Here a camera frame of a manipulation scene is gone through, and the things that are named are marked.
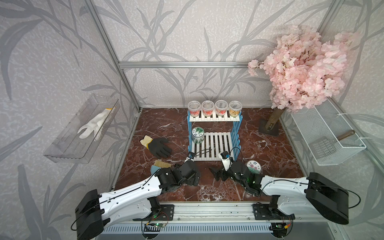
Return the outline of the green tree label jar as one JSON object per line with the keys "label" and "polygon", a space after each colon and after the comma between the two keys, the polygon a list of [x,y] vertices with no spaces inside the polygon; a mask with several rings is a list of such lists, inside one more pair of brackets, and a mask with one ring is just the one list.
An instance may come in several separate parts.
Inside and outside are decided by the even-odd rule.
{"label": "green tree label jar", "polygon": [[201,144],[205,140],[205,131],[201,127],[195,127],[192,129],[192,142]]}

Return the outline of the wooden handled brush in basket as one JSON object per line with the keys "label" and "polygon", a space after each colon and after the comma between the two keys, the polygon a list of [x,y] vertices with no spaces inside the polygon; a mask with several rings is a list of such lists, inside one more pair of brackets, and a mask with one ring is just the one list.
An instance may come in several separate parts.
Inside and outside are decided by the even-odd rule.
{"label": "wooden handled brush in basket", "polygon": [[348,137],[350,137],[350,136],[353,136],[354,134],[355,134],[355,131],[354,131],[354,130],[349,130],[349,131],[347,131],[347,132],[341,134],[340,136],[338,136],[338,137],[337,137],[337,140],[338,140],[338,141],[341,141],[341,140],[343,140],[343,139],[345,139],[345,138],[348,138]]}

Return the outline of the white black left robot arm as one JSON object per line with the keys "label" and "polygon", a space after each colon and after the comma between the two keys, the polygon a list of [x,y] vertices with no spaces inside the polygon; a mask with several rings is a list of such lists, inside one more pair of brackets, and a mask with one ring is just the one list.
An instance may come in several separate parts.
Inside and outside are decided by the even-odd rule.
{"label": "white black left robot arm", "polygon": [[75,208],[76,220],[71,229],[79,240],[91,240],[109,226],[156,218],[161,212],[158,196],[183,185],[197,186],[200,177],[197,164],[188,160],[182,165],[160,168],[147,179],[120,190],[101,194],[91,190]]}

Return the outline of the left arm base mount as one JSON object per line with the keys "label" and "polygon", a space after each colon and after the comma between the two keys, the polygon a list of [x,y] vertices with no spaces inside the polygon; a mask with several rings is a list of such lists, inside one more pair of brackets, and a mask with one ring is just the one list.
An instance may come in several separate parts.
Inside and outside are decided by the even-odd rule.
{"label": "left arm base mount", "polygon": [[175,205],[160,204],[157,197],[148,198],[144,201],[148,204],[148,208],[144,208],[144,211],[149,210],[149,213],[143,218],[134,218],[133,221],[172,221],[175,213]]}

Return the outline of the clear lidded seed container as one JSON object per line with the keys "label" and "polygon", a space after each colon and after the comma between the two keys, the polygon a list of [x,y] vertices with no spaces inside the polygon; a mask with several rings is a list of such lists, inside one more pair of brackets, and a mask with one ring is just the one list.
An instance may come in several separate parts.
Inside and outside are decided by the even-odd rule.
{"label": "clear lidded seed container", "polygon": [[213,103],[212,101],[202,102],[202,114],[204,117],[209,118],[210,116],[212,116],[214,109],[215,103]]}

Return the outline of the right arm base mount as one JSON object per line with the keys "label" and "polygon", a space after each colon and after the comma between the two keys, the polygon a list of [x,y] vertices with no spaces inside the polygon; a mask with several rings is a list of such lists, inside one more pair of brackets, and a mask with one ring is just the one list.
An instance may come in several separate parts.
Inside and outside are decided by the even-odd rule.
{"label": "right arm base mount", "polygon": [[295,220],[295,215],[286,215],[278,209],[280,195],[273,195],[268,204],[256,203],[252,205],[255,220]]}

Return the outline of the black and yellow work glove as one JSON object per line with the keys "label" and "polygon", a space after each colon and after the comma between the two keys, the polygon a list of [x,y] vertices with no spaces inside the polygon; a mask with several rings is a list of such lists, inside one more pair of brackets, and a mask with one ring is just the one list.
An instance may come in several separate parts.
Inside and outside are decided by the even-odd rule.
{"label": "black and yellow work glove", "polygon": [[150,153],[156,157],[156,159],[166,159],[171,156],[172,149],[167,146],[169,140],[167,138],[151,138],[149,136],[144,136],[140,143]]}

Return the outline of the clear container red seed packet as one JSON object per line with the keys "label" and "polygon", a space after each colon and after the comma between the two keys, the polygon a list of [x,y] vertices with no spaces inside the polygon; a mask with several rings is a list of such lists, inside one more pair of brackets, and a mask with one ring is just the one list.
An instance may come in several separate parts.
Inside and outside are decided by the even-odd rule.
{"label": "clear container red seed packet", "polygon": [[190,101],[188,104],[188,110],[191,117],[198,118],[201,112],[201,103],[198,101]]}

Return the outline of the white glove in tray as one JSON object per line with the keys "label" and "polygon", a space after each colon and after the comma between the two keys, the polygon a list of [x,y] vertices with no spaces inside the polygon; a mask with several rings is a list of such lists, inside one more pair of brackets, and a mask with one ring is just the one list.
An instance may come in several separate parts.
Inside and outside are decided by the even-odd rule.
{"label": "white glove in tray", "polygon": [[94,134],[94,140],[99,141],[102,138],[103,133],[103,125],[109,116],[109,114],[113,111],[113,109],[104,109],[101,113],[97,114],[93,119],[91,119],[88,123],[80,127],[78,130],[78,134],[80,139],[86,139],[91,134]]}

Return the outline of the clear acrylic wall tray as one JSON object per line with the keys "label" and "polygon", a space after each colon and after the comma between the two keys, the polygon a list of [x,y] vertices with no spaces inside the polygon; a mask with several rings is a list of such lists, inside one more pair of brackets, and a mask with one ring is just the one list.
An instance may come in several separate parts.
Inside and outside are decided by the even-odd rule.
{"label": "clear acrylic wall tray", "polygon": [[116,97],[92,94],[44,151],[54,163],[88,164],[120,109]]}

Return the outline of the flower label jar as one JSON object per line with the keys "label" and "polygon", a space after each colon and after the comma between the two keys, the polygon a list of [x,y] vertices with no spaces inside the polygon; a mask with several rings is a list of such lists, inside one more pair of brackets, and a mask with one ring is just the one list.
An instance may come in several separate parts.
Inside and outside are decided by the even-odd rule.
{"label": "flower label jar", "polygon": [[246,166],[250,170],[251,173],[253,174],[261,174],[262,173],[262,167],[260,163],[258,163],[255,160],[248,161]]}

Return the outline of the aluminium front rail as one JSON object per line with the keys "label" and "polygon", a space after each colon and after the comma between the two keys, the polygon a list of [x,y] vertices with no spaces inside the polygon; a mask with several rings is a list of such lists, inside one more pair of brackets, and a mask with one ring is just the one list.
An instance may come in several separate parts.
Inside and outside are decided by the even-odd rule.
{"label": "aluminium front rail", "polygon": [[[299,211],[294,213],[295,220],[255,220],[252,205],[256,203],[253,202],[175,202],[160,204],[175,205],[172,221],[180,223],[325,222],[327,220],[320,214],[316,214],[314,208],[304,207],[299,208]],[[124,208],[118,202],[117,206],[117,212],[111,214],[107,211],[107,205],[102,204],[101,213],[105,228],[116,224],[148,222],[133,221],[134,218],[143,218],[149,213],[149,210],[144,211],[144,208],[149,207],[144,201]]]}

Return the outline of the blue and white wooden shelf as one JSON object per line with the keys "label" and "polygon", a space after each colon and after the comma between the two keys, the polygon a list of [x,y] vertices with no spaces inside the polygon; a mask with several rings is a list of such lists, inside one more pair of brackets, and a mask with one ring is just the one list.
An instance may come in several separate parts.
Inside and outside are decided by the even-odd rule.
{"label": "blue and white wooden shelf", "polygon": [[[236,117],[230,116],[227,113],[225,116],[218,116],[215,112],[213,115],[205,117],[192,117],[188,114],[188,132],[189,132],[189,147],[188,151],[195,154],[195,161],[208,162],[219,161],[220,154],[227,151],[231,157],[236,161],[241,151],[239,140],[239,130],[243,120],[242,113]],[[202,123],[229,123],[233,124],[232,130],[229,132],[212,132],[204,130],[204,133],[199,136],[202,141],[196,140],[193,136],[193,124],[196,123],[197,127],[201,127]]]}

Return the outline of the pink blossom artificial tree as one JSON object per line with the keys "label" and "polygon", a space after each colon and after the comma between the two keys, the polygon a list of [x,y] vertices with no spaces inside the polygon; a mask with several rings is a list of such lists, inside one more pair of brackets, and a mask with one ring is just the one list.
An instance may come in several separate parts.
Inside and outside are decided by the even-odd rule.
{"label": "pink blossom artificial tree", "polygon": [[294,26],[290,34],[277,38],[277,46],[263,61],[248,62],[248,72],[258,69],[270,77],[270,99],[274,110],[260,121],[260,132],[278,136],[277,122],[284,112],[321,105],[345,87],[342,79],[351,47],[358,33],[341,32],[333,41],[321,42],[320,33],[309,26]]}

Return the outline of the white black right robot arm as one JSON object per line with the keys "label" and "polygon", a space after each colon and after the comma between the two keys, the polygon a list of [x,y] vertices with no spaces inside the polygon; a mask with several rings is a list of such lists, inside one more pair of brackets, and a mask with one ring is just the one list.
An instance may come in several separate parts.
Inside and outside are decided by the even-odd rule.
{"label": "white black right robot arm", "polygon": [[225,162],[210,169],[216,181],[228,179],[254,196],[271,196],[271,212],[289,215],[315,215],[340,224],[349,224],[349,191],[318,173],[303,178],[275,178],[252,173],[241,162]]}

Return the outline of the clear plastic seed container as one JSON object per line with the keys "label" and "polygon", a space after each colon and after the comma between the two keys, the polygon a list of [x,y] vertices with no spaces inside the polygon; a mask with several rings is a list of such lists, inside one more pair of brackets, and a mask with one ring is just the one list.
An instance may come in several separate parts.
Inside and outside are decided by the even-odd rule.
{"label": "clear plastic seed container", "polygon": [[215,111],[217,116],[225,116],[227,114],[228,103],[224,100],[218,100],[215,103]]}

